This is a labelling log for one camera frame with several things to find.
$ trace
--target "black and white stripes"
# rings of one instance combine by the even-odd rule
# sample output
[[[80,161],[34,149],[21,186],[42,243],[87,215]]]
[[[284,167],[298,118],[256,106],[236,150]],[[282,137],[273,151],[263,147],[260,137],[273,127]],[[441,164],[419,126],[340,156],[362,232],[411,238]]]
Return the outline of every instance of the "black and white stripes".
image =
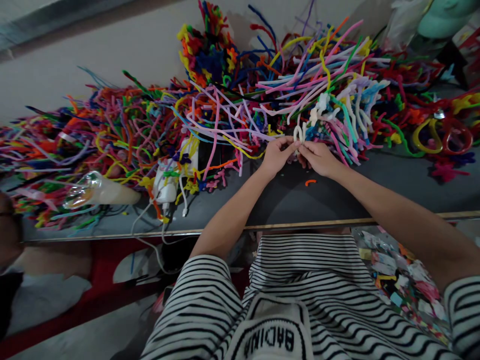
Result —
[[[480,276],[445,291],[453,353],[377,297],[350,235],[264,236],[249,275],[241,301],[222,260],[190,259],[142,359],[225,358],[259,293],[306,306],[315,358],[480,359]]]

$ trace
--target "hand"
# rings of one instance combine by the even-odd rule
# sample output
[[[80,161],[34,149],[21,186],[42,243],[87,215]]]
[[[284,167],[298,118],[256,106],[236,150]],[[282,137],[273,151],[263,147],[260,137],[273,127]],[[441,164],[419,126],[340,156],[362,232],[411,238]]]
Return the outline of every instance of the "hand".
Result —
[[[334,177],[345,168],[322,142],[305,141],[299,150],[301,156],[298,160],[302,167],[305,169],[308,161],[313,170],[324,177]]]
[[[288,145],[288,147],[282,151],[282,147],[285,145]],[[265,156],[259,170],[262,170],[273,179],[299,146],[300,141],[294,142],[293,136],[282,136],[270,141],[266,147]]]

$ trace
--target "table edge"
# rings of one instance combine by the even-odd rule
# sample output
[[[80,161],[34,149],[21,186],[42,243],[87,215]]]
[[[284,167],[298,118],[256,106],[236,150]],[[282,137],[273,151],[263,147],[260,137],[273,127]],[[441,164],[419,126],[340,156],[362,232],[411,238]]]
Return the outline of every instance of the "table edge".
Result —
[[[480,218],[480,210],[475,211],[457,211],[457,212],[440,212],[437,213],[444,220],[465,220]],[[357,218],[357,219],[344,219],[344,220],[326,220],[326,221],[309,221],[309,222],[293,222],[293,223],[280,223],[280,224],[267,224],[267,225],[251,225],[245,226],[244,230],[258,231],[258,230],[271,230],[271,229],[305,229],[305,228],[328,228],[337,226],[355,226],[355,225],[375,225],[376,221],[372,217]],[[199,235],[203,229],[190,229],[190,230],[171,230],[165,231],[167,236],[191,236]],[[131,234],[116,234],[116,235],[97,235],[97,236],[77,236],[77,237],[59,237],[54,239],[32,239],[24,241],[24,243],[36,243],[36,242],[64,242],[64,241],[86,241],[86,240],[101,240],[101,239],[125,239],[125,238],[151,238],[161,236],[162,233],[158,232],[140,232]]]

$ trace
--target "striped shirt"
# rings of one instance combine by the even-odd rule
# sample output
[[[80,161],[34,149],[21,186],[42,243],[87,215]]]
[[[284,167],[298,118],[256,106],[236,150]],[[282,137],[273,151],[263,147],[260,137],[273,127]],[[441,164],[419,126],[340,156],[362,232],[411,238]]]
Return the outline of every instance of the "striped shirt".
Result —
[[[450,284],[452,350],[378,297],[351,235],[263,236],[241,300],[227,264],[184,265],[142,359],[480,359],[480,276]]]

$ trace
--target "table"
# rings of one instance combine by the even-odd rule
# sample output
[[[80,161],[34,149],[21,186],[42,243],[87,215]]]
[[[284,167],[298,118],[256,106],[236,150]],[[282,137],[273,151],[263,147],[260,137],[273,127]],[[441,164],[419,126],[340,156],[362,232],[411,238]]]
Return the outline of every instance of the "table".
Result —
[[[480,148],[474,148],[480,159]],[[363,161],[355,170],[369,179],[419,203],[448,220],[480,218],[480,167],[474,163],[462,168],[470,176],[457,176],[446,184],[438,184],[428,176],[432,163],[425,158],[402,156],[401,146],[396,149],[371,150],[369,161]],[[182,217],[183,204],[173,213],[173,222],[166,226],[168,235],[199,234],[214,214],[255,172],[260,161],[246,161],[243,176],[234,170],[226,172],[227,187],[212,193],[202,192],[189,197],[189,211]],[[315,179],[308,187],[305,182]],[[148,204],[147,198],[129,206],[128,215],[106,217],[89,231],[74,237],[72,229],[44,231],[23,220],[24,241],[79,241],[101,238],[131,238],[131,226]],[[375,221],[360,203],[336,182],[319,176],[313,170],[304,170],[295,162],[286,164],[267,186],[248,218],[247,230],[296,229],[372,224]],[[153,207],[135,226],[135,236],[159,236],[161,227]]]

